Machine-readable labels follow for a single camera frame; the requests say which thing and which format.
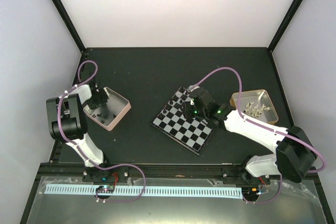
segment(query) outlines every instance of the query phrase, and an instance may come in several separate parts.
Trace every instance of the black frame edge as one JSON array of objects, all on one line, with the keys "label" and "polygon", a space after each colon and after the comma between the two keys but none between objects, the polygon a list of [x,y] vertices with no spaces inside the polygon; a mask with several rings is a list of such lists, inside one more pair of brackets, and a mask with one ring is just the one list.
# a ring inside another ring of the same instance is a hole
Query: black frame edge
[{"label": "black frame edge", "polygon": [[71,36],[73,37],[78,49],[80,52],[84,52],[85,51],[85,46],[82,42],[82,40],[80,39],[75,26],[73,25],[63,3],[61,0],[52,0],[52,2],[54,3],[59,15],[61,16],[61,18],[63,19],[65,25],[67,26]]},{"label": "black frame edge", "polygon": [[35,179],[32,187],[31,187],[32,189],[29,193],[27,203],[26,203],[25,209],[24,209],[22,217],[21,217],[20,224],[26,224],[28,222],[30,211],[31,211],[31,208],[33,207],[35,195],[37,193],[37,189],[38,189],[39,184],[40,184],[40,179]]},{"label": "black frame edge", "polygon": [[279,84],[280,92],[282,94],[282,98],[283,98],[283,101],[285,103],[286,112],[289,116],[290,124],[291,124],[291,126],[294,126],[294,120],[293,120],[292,114],[290,113],[288,101],[287,101],[287,98],[286,98],[286,95],[285,95],[285,91],[282,87],[282,83],[281,83],[281,80],[280,80],[280,76],[279,76],[279,73],[278,73],[277,66],[276,66],[275,61],[274,61],[273,54],[270,51],[268,51],[268,55],[269,55],[269,58],[271,60],[272,66],[274,68],[274,73],[276,74],[276,78],[277,78],[277,81],[278,81],[278,84]]},{"label": "black frame edge", "polygon": [[298,10],[299,6],[301,5],[303,0],[293,0],[291,3],[284,19],[282,20],[277,32],[275,33],[271,43],[268,46],[268,50],[273,52],[276,46],[278,45],[280,39],[282,38],[283,34],[285,33],[289,23],[293,19],[296,11]]},{"label": "black frame edge", "polygon": [[327,198],[326,198],[326,195],[324,193],[324,190],[322,188],[321,183],[320,184],[315,184],[315,187],[316,187],[316,191],[317,191],[317,194],[319,196],[321,206],[322,206],[322,210],[323,210],[324,216],[327,220],[327,223],[328,224],[334,224],[335,221],[334,221],[334,218],[332,216],[332,213],[331,213],[331,210],[330,210],[330,207],[329,207],[329,204],[328,204],[328,201],[327,201]]}]

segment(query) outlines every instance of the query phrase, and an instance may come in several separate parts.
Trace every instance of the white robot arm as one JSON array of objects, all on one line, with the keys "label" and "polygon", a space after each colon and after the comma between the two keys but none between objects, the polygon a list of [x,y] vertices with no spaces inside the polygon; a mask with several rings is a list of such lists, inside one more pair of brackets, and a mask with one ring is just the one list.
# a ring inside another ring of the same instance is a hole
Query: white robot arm
[{"label": "white robot arm", "polygon": [[242,118],[234,107],[217,104],[207,90],[198,86],[192,88],[190,98],[191,102],[186,102],[183,108],[186,118],[204,119],[210,127],[243,135],[273,152],[249,159],[245,169],[254,177],[282,174],[287,179],[299,183],[317,158],[315,153],[303,145],[276,134],[276,132],[288,133],[310,144],[306,134],[299,127],[293,126],[287,129],[269,125],[247,115]]},{"label": "white robot arm", "polygon": [[50,135],[54,139],[60,140],[73,148],[83,159],[85,167],[93,167],[93,165],[83,157],[83,155],[78,151],[77,146],[79,146],[80,149],[94,163],[102,164],[104,161],[103,152],[96,147],[87,133],[87,123],[81,106],[91,97],[91,89],[89,85],[86,84],[74,89],[64,99],[63,106],[61,108],[61,114],[63,116],[62,129],[66,136],[72,140],[72,143],[65,142],[59,134],[57,124],[57,104],[59,98],[52,98],[47,100],[47,114]]}]

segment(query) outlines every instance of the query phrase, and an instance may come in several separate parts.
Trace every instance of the black and white checkered board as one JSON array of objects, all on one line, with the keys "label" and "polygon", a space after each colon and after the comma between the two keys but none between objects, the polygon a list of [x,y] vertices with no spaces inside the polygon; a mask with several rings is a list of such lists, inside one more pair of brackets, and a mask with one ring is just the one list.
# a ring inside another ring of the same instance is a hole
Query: black and white checkered board
[{"label": "black and white checkered board", "polygon": [[190,101],[187,90],[180,87],[160,114],[151,123],[154,127],[199,155],[212,129],[198,118],[187,121],[182,113],[182,104]]}]

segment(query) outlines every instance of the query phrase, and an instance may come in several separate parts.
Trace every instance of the cable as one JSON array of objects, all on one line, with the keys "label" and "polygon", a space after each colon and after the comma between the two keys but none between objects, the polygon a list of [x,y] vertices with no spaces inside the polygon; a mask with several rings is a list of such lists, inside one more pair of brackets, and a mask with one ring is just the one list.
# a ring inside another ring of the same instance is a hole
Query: cable
[{"label": "cable", "polygon": [[326,168],[326,159],[325,159],[325,158],[322,156],[322,154],[321,154],[320,152],[318,152],[314,147],[310,146],[309,144],[305,143],[304,141],[302,141],[302,140],[300,140],[300,139],[298,139],[298,138],[296,138],[296,137],[294,137],[294,136],[288,135],[288,134],[283,133],[283,132],[281,132],[281,131],[274,131],[272,128],[269,128],[269,127],[267,127],[267,126],[264,126],[264,125],[262,125],[262,124],[259,124],[259,123],[257,123],[257,122],[254,122],[254,121],[252,121],[252,120],[250,120],[250,119],[248,119],[248,118],[246,118],[246,119],[244,118],[244,115],[241,113],[241,110],[240,110],[240,97],[241,97],[241,94],[242,94],[242,93],[241,93],[241,92],[242,92],[241,90],[242,90],[242,88],[243,88],[243,85],[242,85],[242,83],[241,83],[240,75],[238,74],[238,72],[237,72],[235,69],[233,69],[233,68],[229,68],[229,67],[221,67],[221,68],[217,68],[217,69],[213,70],[212,72],[210,72],[209,74],[207,74],[201,81],[199,81],[198,83],[196,83],[196,84],[194,85],[194,87],[195,87],[195,86],[199,86],[199,85],[200,85],[203,81],[205,81],[208,77],[210,77],[211,75],[213,75],[214,73],[216,73],[216,72],[218,72],[218,71],[220,71],[220,70],[230,70],[230,71],[232,71],[233,73],[235,73],[235,75],[237,76],[237,79],[238,79],[238,82],[239,82],[239,94],[238,94],[238,101],[237,101],[237,110],[238,110],[238,114],[240,115],[240,117],[241,117],[242,119],[244,119],[245,121],[247,121],[247,122],[249,122],[249,123],[251,123],[251,124],[253,124],[253,125],[259,126],[259,127],[263,128],[263,129],[265,129],[265,130],[268,130],[268,131],[270,131],[270,132],[274,132],[275,134],[279,134],[279,135],[288,137],[288,138],[290,138],[290,139],[292,139],[292,140],[298,142],[299,144],[302,144],[304,147],[308,148],[308,149],[311,150],[312,152],[314,152],[314,153],[315,153],[315,154],[322,160],[322,166],[321,166],[321,168],[319,168],[319,169],[309,170],[308,173],[318,173],[318,172],[320,172],[320,171],[322,171],[322,170],[324,170],[324,169]]},{"label": "cable", "polygon": [[80,86],[88,83],[90,80],[92,80],[94,78],[94,76],[98,72],[98,65],[94,61],[92,61],[92,60],[86,60],[86,61],[82,62],[82,64],[78,67],[77,76],[78,76],[78,80],[79,81],[81,81],[81,79],[80,79],[80,70],[81,70],[81,68],[86,63],[92,63],[95,66],[96,69],[95,69],[94,73],[87,80],[81,82],[78,85],[75,85],[75,86],[71,87],[71,89],[69,91],[65,91],[65,93],[59,99],[58,107],[57,107],[57,123],[58,123],[59,132],[60,132],[61,136],[63,137],[63,139],[65,141],[67,141],[68,143],[71,143],[71,144],[73,144],[73,145],[76,146],[78,152],[83,156],[84,159],[86,159],[87,161],[89,161],[93,166],[95,166],[96,168],[98,168],[100,170],[110,170],[110,169],[114,169],[114,168],[121,167],[121,166],[133,167],[133,168],[137,169],[141,173],[141,175],[143,177],[143,188],[142,188],[142,190],[141,190],[141,192],[140,192],[140,194],[138,196],[136,196],[135,198],[130,199],[130,200],[105,200],[107,202],[120,202],[120,203],[133,202],[133,201],[139,199],[141,197],[141,195],[143,195],[143,193],[145,192],[146,177],[145,177],[145,174],[143,173],[143,171],[139,167],[137,167],[136,165],[132,165],[132,164],[119,164],[119,165],[113,165],[113,166],[110,166],[110,167],[100,167],[99,164],[96,164],[95,162],[93,162],[92,160],[89,159],[89,157],[82,151],[82,149],[77,145],[76,142],[74,142],[74,141],[70,140],[69,138],[67,138],[65,136],[65,133],[64,133],[63,129],[62,129],[62,124],[61,124],[61,106],[62,106],[64,97],[67,96],[69,93],[71,93],[76,88],[78,88],[78,87],[80,87]]},{"label": "cable", "polygon": [[112,173],[112,175],[114,175],[115,179],[114,179],[114,186],[117,185],[117,182],[118,182],[118,174],[117,173]]},{"label": "cable", "polygon": [[261,183],[263,183],[267,187],[267,189],[269,189],[268,185],[265,183],[265,181],[261,177],[259,177],[259,180],[261,181]]}]

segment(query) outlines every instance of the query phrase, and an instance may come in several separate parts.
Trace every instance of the purple cable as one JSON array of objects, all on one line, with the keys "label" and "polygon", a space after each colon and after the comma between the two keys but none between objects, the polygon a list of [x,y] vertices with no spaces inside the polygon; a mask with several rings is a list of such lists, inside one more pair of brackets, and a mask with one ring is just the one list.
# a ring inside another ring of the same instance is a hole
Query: purple cable
[{"label": "purple cable", "polygon": [[80,70],[81,68],[83,67],[83,65],[85,65],[86,63],[92,63],[94,64],[95,66],[95,71],[93,73],[93,75],[91,75],[87,80],[81,82],[80,84],[78,85],[75,85],[73,86],[69,91],[65,92],[61,98],[59,99],[59,102],[58,102],[58,108],[57,108],[57,123],[58,123],[58,128],[59,128],[59,132],[61,134],[61,136],[63,137],[63,139],[73,145],[76,145],[77,146],[77,150],[79,151],[79,153],[86,159],[88,160],[93,166],[95,166],[96,168],[100,169],[100,170],[110,170],[110,169],[114,169],[114,168],[117,168],[117,167],[120,167],[120,166],[130,166],[130,167],[134,167],[135,169],[137,169],[142,177],[143,177],[143,188],[141,190],[141,193],[136,196],[135,198],[133,199],[130,199],[130,200],[105,200],[107,202],[119,202],[119,203],[127,203],[127,202],[133,202],[137,199],[139,199],[141,197],[141,195],[143,195],[143,193],[145,192],[145,188],[146,188],[146,177],[145,177],[145,174],[143,173],[143,171],[137,167],[136,165],[132,165],[132,164],[119,164],[119,165],[113,165],[113,166],[110,166],[110,167],[100,167],[98,164],[96,164],[95,162],[93,162],[92,160],[90,160],[88,158],[88,156],[82,151],[82,149],[76,144],[76,142],[70,140],[69,138],[67,138],[65,136],[65,133],[62,129],[62,124],[61,124],[61,106],[62,106],[62,103],[63,103],[63,100],[64,100],[64,97],[67,96],[69,93],[71,93],[73,90],[75,90],[76,88],[88,83],[90,80],[92,80],[94,78],[94,76],[97,74],[98,72],[98,65],[92,61],[92,60],[86,60],[86,61],[83,61],[81,65],[79,65],[78,67],[78,73],[77,73],[77,76],[78,76],[78,80],[81,81],[80,79]]},{"label": "purple cable", "polygon": [[81,82],[78,86],[82,86],[82,85],[88,83],[89,81],[91,81],[91,80],[96,76],[96,74],[97,74],[97,72],[98,72],[98,65],[97,65],[97,63],[95,63],[93,60],[86,60],[86,61],[83,61],[82,64],[79,65],[79,67],[78,67],[78,71],[77,71],[77,77],[78,77],[78,80],[79,80],[79,81],[82,81],[82,80],[80,79],[80,70],[82,69],[82,67],[83,67],[86,63],[92,63],[92,64],[95,66],[96,69],[94,70],[94,73],[93,73],[87,80]]},{"label": "purple cable", "polygon": [[[267,126],[264,126],[262,124],[259,124],[257,122],[254,122],[250,119],[245,119],[244,118],[244,115],[241,113],[240,111],[240,97],[242,96],[241,92],[242,92],[242,89],[243,89],[243,85],[241,83],[241,78],[240,78],[240,75],[238,74],[238,72],[233,69],[233,68],[229,68],[229,67],[221,67],[221,68],[217,68],[213,71],[211,71],[209,74],[207,74],[201,81],[199,81],[197,84],[195,84],[194,86],[199,86],[203,81],[205,81],[209,76],[211,76],[212,74],[218,72],[218,71],[221,71],[221,70],[230,70],[232,71],[233,73],[235,73],[237,79],[238,79],[238,82],[239,82],[239,94],[238,94],[238,101],[237,101],[237,110],[238,110],[238,114],[240,115],[241,118],[243,118],[245,121],[255,125],[255,126],[258,126],[258,127],[261,127],[267,131],[271,131],[271,132],[274,132],[274,130],[272,128],[269,128]],[[291,135],[288,135],[286,133],[283,133],[283,132],[280,132],[280,131],[275,131],[274,132],[275,134],[279,134],[279,135],[282,135],[282,136],[285,136],[285,137],[288,137],[300,144],[302,144],[304,147],[308,148],[309,150],[311,150],[312,152],[314,152],[321,160],[322,160],[322,166],[321,168],[319,169],[315,169],[315,170],[309,170],[308,172],[309,173],[318,173],[322,170],[324,170],[326,168],[326,159],[322,156],[322,154],[320,152],[318,152],[314,147],[310,146],[309,144],[305,143],[304,141],[294,137],[294,136],[291,136]],[[282,175],[280,175],[280,184],[279,184],[279,190],[277,192],[277,194],[272,198],[272,199],[269,199],[269,200],[266,200],[266,201],[263,201],[263,202],[251,202],[251,201],[248,201],[246,200],[244,197],[243,197],[243,200],[246,202],[246,203],[254,203],[254,204],[266,204],[266,203],[270,203],[272,201],[274,201],[281,193],[281,185],[282,185]]]}]

